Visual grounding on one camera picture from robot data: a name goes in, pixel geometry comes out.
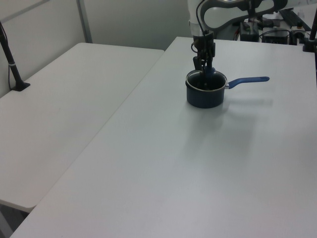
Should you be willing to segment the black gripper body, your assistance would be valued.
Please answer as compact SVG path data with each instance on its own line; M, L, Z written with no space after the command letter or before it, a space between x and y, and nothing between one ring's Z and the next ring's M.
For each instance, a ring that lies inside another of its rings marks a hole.
M194 36L192 50L197 56L202 58L215 57L214 34L209 33L204 36Z

